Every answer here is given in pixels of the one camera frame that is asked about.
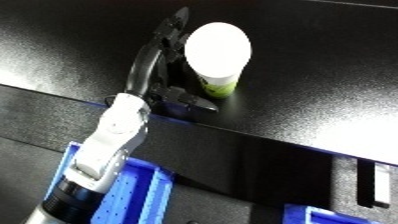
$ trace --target black table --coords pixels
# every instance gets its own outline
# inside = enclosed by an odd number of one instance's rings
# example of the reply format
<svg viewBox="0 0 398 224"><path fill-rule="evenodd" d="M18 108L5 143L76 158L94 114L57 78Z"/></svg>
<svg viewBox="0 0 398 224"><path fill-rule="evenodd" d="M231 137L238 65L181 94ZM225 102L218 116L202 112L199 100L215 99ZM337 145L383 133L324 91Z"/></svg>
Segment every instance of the black table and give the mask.
<svg viewBox="0 0 398 224"><path fill-rule="evenodd" d="M165 17L237 25L253 56L197 124L398 164L398 12L314 1L2 1L0 83L102 102Z"/></svg>

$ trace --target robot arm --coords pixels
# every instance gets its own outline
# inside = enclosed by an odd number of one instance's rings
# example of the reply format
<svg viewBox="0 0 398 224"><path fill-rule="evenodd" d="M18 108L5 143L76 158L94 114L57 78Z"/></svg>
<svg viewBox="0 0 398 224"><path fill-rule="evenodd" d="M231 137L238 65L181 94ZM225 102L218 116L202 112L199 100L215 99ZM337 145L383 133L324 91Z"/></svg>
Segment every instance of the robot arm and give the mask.
<svg viewBox="0 0 398 224"><path fill-rule="evenodd" d="M141 98L119 93L26 224L89 223L127 157L144 141L149 113Z"/></svg>
<svg viewBox="0 0 398 224"><path fill-rule="evenodd" d="M144 141L150 108L155 104L218 110L210 101L168 86L168 64L183 58L186 36L179 35L187 20L188 9L183 8L156 29L154 38L136 57L125 93L116 96L61 180L25 224L90 223L127 157Z"/></svg>

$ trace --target paper cup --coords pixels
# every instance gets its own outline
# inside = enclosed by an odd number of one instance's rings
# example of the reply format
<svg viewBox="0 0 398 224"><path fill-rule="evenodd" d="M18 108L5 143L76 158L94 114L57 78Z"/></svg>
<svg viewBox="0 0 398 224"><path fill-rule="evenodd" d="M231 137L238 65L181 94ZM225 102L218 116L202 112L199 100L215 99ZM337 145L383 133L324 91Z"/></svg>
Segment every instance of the paper cup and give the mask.
<svg viewBox="0 0 398 224"><path fill-rule="evenodd" d="M185 56L205 92L215 98L225 98L235 90L251 57L251 45L238 27L228 23L209 23L188 38Z"/></svg>

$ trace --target blue bin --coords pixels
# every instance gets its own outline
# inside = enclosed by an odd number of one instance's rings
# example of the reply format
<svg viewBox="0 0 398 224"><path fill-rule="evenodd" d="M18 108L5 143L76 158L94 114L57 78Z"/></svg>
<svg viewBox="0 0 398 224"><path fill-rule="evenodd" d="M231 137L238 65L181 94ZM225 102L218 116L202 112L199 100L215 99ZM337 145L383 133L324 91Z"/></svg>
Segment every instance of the blue bin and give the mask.
<svg viewBox="0 0 398 224"><path fill-rule="evenodd" d="M353 216L301 205L285 205L283 224L381 224Z"/></svg>
<svg viewBox="0 0 398 224"><path fill-rule="evenodd" d="M69 144L46 198L80 145ZM92 224L160 224L173 187L173 173L161 167L128 158L110 191L105 195Z"/></svg>

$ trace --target blue tray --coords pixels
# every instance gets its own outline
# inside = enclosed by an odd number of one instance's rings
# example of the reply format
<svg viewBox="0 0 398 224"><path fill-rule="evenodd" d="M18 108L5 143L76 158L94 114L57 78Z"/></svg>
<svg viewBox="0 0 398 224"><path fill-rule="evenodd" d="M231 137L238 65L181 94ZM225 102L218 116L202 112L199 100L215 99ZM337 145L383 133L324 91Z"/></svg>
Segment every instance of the blue tray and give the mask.
<svg viewBox="0 0 398 224"><path fill-rule="evenodd" d="M285 205L283 224L381 224L336 212L301 205Z"/></svg>
<svg viewBox="0 0 398 224"><path fill-rule="evenodd" d="M80 145L69 144L46 198ZM128 158L126 166L105 195L92 224L160 224L173 187L173 173L142 160Z"/></svg>

